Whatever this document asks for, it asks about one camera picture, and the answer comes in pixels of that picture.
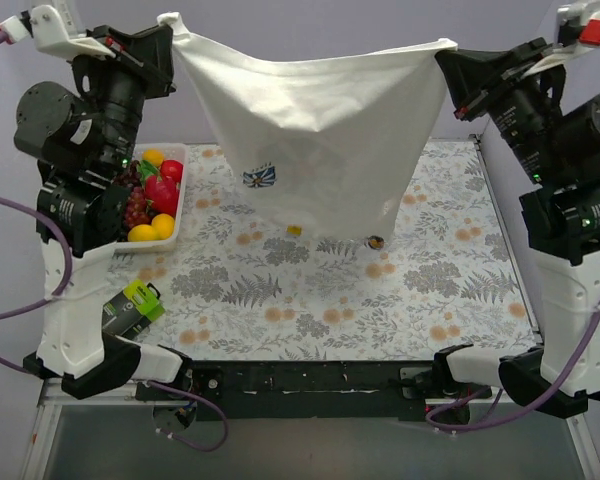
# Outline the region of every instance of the yellow object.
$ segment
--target yellow object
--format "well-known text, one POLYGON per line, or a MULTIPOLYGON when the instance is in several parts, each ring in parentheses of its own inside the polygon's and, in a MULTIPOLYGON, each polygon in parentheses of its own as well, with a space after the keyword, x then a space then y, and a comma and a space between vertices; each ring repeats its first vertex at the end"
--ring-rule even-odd
POLYGON ((130 242, 155 242, 160 240, 160 234, 151 225, 133 227, 127 237, 130 242))
POLYGON ((171 215, 161 213, 151 222, 151 226, 156 229, 161 240, 166 240, 173 235, 173 230, 176 228, 176 221, 171 215))
POLYGON ((142 159, 149 162, 156 168, 160 168, 162 162, 164 162, 164 153, 160 150, 150 149, 142 154, 142 159))
POLYGON ((299 237, 302 235, 302 227, 298 227, 297 225, 289 225, 287 227, 287 233, 299 237))

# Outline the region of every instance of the green leaf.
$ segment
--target green leaf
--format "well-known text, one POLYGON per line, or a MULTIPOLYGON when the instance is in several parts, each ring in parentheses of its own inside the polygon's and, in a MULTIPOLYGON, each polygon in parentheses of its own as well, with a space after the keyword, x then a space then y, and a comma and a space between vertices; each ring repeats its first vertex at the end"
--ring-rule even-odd
POLYGON ((146 160, 141 160, 140 161, 140 166, 138 167, 138 171, 140 172, 140 175, 142 175, 142 184, 143 185, 147 181, 147 178, 149 178, 149 177, 151 177, 153 175, 155 175, 158 178, 160 178, 160 170, 158 170, 156 167, 154 167, 153 165, 151 165, 146 160))

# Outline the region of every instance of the white tray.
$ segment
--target white tray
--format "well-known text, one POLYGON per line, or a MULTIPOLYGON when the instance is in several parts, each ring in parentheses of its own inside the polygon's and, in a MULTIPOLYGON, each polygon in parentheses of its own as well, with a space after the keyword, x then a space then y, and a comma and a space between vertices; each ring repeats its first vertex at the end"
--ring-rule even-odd
POLYGON ((180 221, 182 220, 182 210, 184 204, 184 191, 187 186, 187 172, 189 169, 189 147, 182 143, 147 143, 136 145, 133 152, 134 160, 142 160, 144 152, 150 149, 156 149, 164 153, 169 160, 177 160, 184 165, 182 171, 182 181, 180 182, 180 197, 178 198, 178 211, 176 212, 176 226, 173 235, 166 240, 156 242, 118 242, 116 252, 121 253, 150 253, 150 252, 169 252, 176 247, 176 240, 180 232, 180 221))

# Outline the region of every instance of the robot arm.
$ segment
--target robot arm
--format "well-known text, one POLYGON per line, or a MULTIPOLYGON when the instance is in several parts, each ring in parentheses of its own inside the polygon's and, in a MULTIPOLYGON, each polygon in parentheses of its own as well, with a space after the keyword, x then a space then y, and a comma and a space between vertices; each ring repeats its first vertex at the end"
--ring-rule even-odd
MULTIPOLYGON (((112 182, 133 155, 145 100, 175 91, 172 31, 83 32, 66 1, 34 2, 29 22, 40 51, 71 63, 78 95, 43 82, 18 105, 15 145, 38 159, 42 176, 37 210, 60 227, 73 256, 71 281, 45 309, 42 341, 24 366, 42 378, 61 377, 63 390, 76 398, 132 379, 172 384, 183 357, 104 334, 98 314, 130 194, 112 182)), ((43 224, 37 230, 49 298, 64 269, 62 249, 43 224)))
POLYGON ((576 362, 571 356, 600 302, 600 94, 567 115, 560 109, 563 64, 600 45, 600 2, 562 7, 556 40, 508 52, 436 55, 456 106, 471 121, 489 114, 540 188, 520 198, 529 244, 543 280, 543 347, 516 357, 464 345, 436 355, 434 381, 504 388, 532 403, 570 374, 539 410, 569 417, 600 400, 600 323, 576 362))

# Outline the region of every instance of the gray floor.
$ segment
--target gray floor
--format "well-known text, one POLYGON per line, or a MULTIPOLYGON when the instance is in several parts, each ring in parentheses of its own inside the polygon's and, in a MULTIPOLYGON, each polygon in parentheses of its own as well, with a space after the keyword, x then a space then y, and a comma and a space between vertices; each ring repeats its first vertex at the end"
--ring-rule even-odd
MULTIPOLYGON (((484 407, 472 407, 474 417, 484 407)), ((511 411, 499 408, 499 414, 511 411)), ((565 422, 534 413, 512 425, 451 439, 393 420, 232 421, 227 444, 200 454, 156 435, 151 408, 64 407, 49 480, 490 479, 584 475, 565 422)), ((208 442, 216 422, 188 434, 208 442)))

